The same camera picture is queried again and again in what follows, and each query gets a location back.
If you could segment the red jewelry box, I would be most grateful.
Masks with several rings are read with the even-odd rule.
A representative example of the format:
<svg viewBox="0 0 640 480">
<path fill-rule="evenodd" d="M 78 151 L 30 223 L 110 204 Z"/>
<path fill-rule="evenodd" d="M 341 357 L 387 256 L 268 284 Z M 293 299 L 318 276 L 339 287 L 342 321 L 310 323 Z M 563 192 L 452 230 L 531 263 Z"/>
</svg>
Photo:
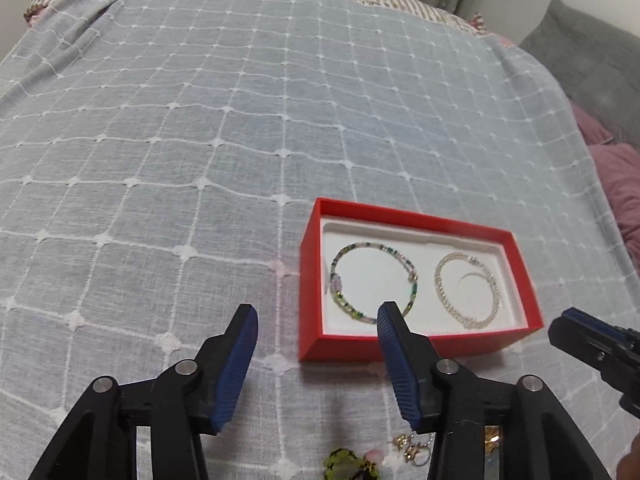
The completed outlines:
<svg viewBox="0 0 640 480">
<path fill-rule="evenodd" d="M 447 358 L 491 353 L 544 325 L 512 233 L 319 198 L 299 249 L 299 359 L 382 358 L 373 323 L 393 301 Z"/>
</svg>

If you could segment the grey checked bedspread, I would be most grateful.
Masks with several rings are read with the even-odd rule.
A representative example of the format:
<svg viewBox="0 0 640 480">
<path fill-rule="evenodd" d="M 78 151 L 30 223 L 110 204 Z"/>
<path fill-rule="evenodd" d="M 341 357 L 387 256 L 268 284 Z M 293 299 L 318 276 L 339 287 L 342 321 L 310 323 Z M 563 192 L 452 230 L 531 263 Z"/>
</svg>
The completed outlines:
<svg viewBox="0 0 640 480">
<path fill-rule="evenodd" d="M 299 365 L 319 197 L 503 228 L 545 318 L 639 323 L 563 91 L 491 36 L 354 0 L 58 0 L 1 64 L 1 474 L 96 376 L 154 377 L 252 304 L 221 479 L 315 479 L 404 429 L 379 365 Z"/>
</svg>

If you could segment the grey pillow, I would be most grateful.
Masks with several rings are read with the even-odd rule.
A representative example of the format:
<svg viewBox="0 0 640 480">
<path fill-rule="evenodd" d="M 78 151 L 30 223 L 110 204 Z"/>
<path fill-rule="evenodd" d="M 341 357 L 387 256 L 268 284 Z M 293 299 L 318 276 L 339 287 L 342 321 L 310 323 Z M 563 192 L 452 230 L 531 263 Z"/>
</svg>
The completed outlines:
<svg viewBox="0 0 640 480">
<path fill-rule="evenodd" d="M 639 146 L 639 38 L 551 0 L 520 43 L 558 81 L 566 96 L 617 142 Z"/>
</svg>

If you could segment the gold ring cluster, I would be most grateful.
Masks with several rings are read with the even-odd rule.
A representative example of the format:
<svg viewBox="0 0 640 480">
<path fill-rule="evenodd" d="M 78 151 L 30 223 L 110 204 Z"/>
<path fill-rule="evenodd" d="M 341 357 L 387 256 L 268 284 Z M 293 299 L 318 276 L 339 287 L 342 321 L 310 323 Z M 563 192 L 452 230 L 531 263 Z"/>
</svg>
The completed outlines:
<svg viewBox="0 0 640 480">
<path fill-rule="evenodd" d="M 490 455 L 500 446 L 501 431 L 498 426 L 486 426 L 484 429 L 485 454 Z"/>
</svg>

